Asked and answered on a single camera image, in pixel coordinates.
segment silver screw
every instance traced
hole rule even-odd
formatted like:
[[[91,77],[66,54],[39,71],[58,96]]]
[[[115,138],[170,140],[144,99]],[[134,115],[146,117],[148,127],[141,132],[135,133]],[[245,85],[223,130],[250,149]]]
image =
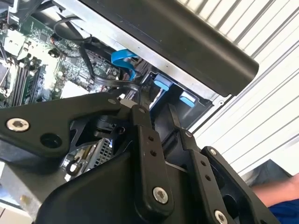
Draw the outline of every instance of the silver screw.
[[[192,134],[191,134],[190,132],[188,132],[188,131],[186,131],[185,134],[186,134],[189,138],[192,137]]]
[[[221,211],[216,210],[214,214],[215,214],[215,218],[220,224],[228,224],[228,220],[226,219],[225,215]]]
[[[29,129],[30,125],[22,118],[11,118],[6,122],[6,127],[14,132],[24,132]]]
[[[168,202],[168,195],[163,188],[155,187],[153,189],[153,196],[155,200],[161,204],[166,204]]]
[[[142,109],[142,108],[139,108],[139,111],[142,112],[142,113],[145,113],[145,110]]]
[[[212,155],[217,155],[216,151],[213,150],[212,148],[210,149],[210,153],[212,153]]]
[[[113,99],[108,99],[108,102],[112,104],[116,104],[116,102]]]

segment metal frame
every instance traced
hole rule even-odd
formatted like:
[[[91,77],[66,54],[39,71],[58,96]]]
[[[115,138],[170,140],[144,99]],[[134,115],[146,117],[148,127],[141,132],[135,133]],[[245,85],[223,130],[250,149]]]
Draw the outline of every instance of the metal frame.
[[[205,99],[213,101],[218,97],[218,94],[213,90],[109,22],[101,15],[89,9],[83,3],[77,0],[55,0],[55,2],[85,21],[77,21],[75,24],[83,27],[84,30],[102,40],[105,44],[116,49],[121,49],[123,47],[131,50],[176,80],[184,89],[190,89]],[[95,24],[99,24],[100,29],[95,29]]]

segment green circuit board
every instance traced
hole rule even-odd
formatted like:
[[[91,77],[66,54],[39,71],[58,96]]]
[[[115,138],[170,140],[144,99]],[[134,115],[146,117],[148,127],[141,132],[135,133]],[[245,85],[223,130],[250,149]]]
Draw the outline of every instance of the green circuit board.
[[[90,79],[85,62],[80,57],[78,45],[72,41],[62,39],[56,42],[57,47],[72,57],[60,55],[58,58],[53,58],[49,55],[48,52],[55,48],[50,41],[53,34],[54,31],[51,28],[35,18],[29,17],[15,31],[1,30],[0,41],[2,41],[7,52],[18,58],[30,54],[40,60],[41,66],[44,67],[42,75],[44,80],[42,90],[36,98],[40,96],[44,100],[60,98],[62,88],[67,81],[72,81],[91,92],[99,91],[100,87],[94,86],[93,81]],[[112,79],[119,75],[119,70],[111,67],[105,60],[100,59],[91,52],[88,56],[96,75]]]

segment black plastic cover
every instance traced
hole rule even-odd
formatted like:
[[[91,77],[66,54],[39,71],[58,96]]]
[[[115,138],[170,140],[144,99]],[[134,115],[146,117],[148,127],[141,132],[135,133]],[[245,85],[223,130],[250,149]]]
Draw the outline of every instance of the black plastic cover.
[[[188,174],[167,165],[173,213],[163,224],[194,224]],[[54,190],[42,204],[35,224],[140,224],[136,212],[130,153],[109,160]]]
[[[222,96],[239,94],[258,72],[257,62],[175,0],[80,1]]]

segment cable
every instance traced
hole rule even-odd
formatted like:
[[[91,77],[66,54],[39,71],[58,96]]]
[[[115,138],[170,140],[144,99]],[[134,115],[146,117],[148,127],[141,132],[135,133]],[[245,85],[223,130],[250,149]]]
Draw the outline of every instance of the cable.
[[[71,17],[66,17],[63,18],[62,20],[58,21],[55,25],[54,25],[54,31],[57,34],[57,36],[59,36],[60,38],[66,39],[66,40],[70,40],[70,41],[75,41],[75,42],[81,42],[79,45],[79,52],[80,55],[85,63],[85,65],[87,66],[88,72],[90,73],[90,77],[91,79],[100,84],[100,85],[105,85],[105,86],[109,86],[109,87],[115,87],[115,88],[129,88],[133,91],[138,91],[140,86],[131,82],[131,81],[122,81],[122,80],[112,80],[112,79],[107,79],[107,78],[102,78],[99,76],[96,76],[93,70],[93,65],[88,57],[88,54],[85,50],[85,42],[88,42],[92,39],[92,37],[88,37],[88,38],[83,38],[82,35],[74,28],[74,26],[69,22],[71,20],[80,20],[80,18],[76,17],[76,16],[71,16]],[[65,23],[68,28],[79,38],[75,38],[75,39],[67,39],[64,38],[62,36],[60,36],[57,33],[57,26]]]
[[[53,6],[54,6],[54,4],[52,1],[47,1],[43,4],[41,4],[39,7],[37,7],[36,12],[41,12],[41,11],[46,10],[47,8],[51,8]]]
[[[129,79],[129,81],[132,81],[134,79],[135,75],[136,75],[135,68],[131,63],[125,62],[123,59],[124,58],[136,57],[136,56],[137,56],[136,54],[129,51],[128,49],[119,50],[119,51],[113,52],[111,54],[111,62],[114,65],[130,70],[130,73],[129,73],[130,74],[130,79]]]
[[[86,50],[84,48],[84,43],[80,44],[79,52],[80,52],[81,57],[83,58],[83,61],[84,61],[85,65],[87,66],[87,69],[89,71],[91,79],[94,81],[95,80],[95,74],[94,74],[94,70],[93,70],[93,64],[91,63],[91,61],[88,57],[88,54],[86,53]]]
[[[67,23],[69,21],[72,21],[72,20],[80,20],[79,17],[77,16],[70,16],[70,17],[66,17],[66,18],[63,18],[61,20],[59,20],[58,22],[55,23],[54,25],[54,32],[56,33],[57,36],[59,36],[60,38],[62,39],[66,39],[66,40],[69,40],[69,41],[78,41],[78,42],[88,42],[91,40],[91,36],[88,37],[88,38],[83,38],[82,35],[73,27],[73,25],[70,26],[70,23],[67,24],[68,28],[76,35],[76,36],[81,36],[80,38],[66,38],[64,36],[61,36],[58,32],[57,32],[57,26],[62,24],[62,23]]]

